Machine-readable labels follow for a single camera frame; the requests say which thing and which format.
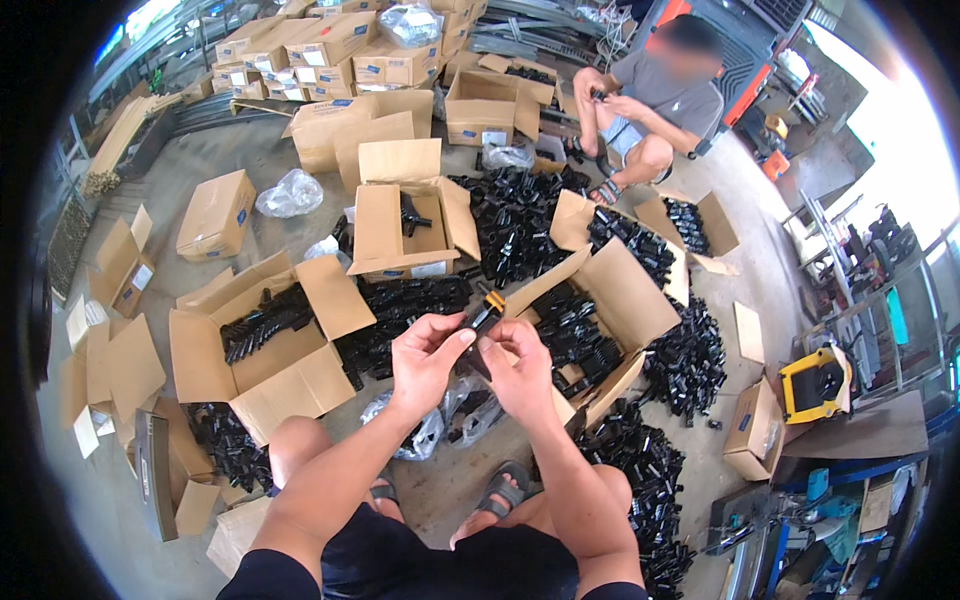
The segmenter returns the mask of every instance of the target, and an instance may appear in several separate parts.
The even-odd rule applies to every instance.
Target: sandal
[[[380,474],[377,475],[376,478],[383,479],[387,483],[370,488],[370,495],[373,496],[374,500],[377,498],[389,498],[396,502],[396,505],[399,508],[400,501],[396,498],[396,486],[394,485],[394,477],[390,471],[391,469],[389,468],[384,468],[380,471]]]
[[[507,473],[516,481],[516,487],[511,485],[510,481],[503,478],[504,473]],[[527,472],[527,469],[517,461],[507,461],[503,465],[500,465],[496,473],[493,474],[490,483],[487,484],[487,488],[483,492],[483,499],[480,500],[480,504],[477,504],[475,510],[490,511],[499,518],[504,518],[523,501],[523,497],[526,495],[527,487],[529,486],[530,473]],[[494,500],[491,496],[495,493],[506,500],[510,508]]]
[[[613,180],[606,179],[600,185],[592,188],[587,192],[587,198],[593,200],[593,192],[596,192],[602,200],[599,201],[600,204],[605,204],[610,206],[616,204],[620,200],[620,196],[623,194],[623,190],[616,186],[616,183]]]

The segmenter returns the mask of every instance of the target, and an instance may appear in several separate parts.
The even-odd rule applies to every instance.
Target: forearm
[[[578,562],[637,552],[636,537],[600,476],[556,415],[527,427],[557,536]]]

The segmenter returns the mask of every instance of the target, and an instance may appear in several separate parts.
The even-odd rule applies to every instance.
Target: man's right hand
[[[493,391],[507,414],[524,428],[556,418],[550,391],[550,352],[530,323],[504,319],[480,338],[477,346],[490,370]],[[519,361],[514,364],[507,352]]]

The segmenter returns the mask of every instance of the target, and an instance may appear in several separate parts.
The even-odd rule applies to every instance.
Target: gray sandal
[[[510,477],[516,481],[516,487],[512,486],[508,480],[503,478],[504,473],[509,474]],[[499,518],[504,518],[523,501],[523,497],[526,495],[529,486],[530,473],[527,472],[527,469],[517,461],[507,461],[503,465],[500,465],[496,473],[493,474],[490,483],[487,484],[487,488],[483,492],[483,498],[480,500],[480,504],[477,504],[476,510],[490,511]],[[494,494],[498,494],[506,500],[510,508],[503,506],[491,498]]]

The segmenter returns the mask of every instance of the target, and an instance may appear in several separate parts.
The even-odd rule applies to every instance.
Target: green object
[[[894,341],[898,346],[903,346],[910,341],[910,336],[906,332],[906,319],[903,318],[903,309],[900,307],[900,294],[897,288],[890,290],[887,294],[887,310],[890,312],[890,328],[894,330]]]

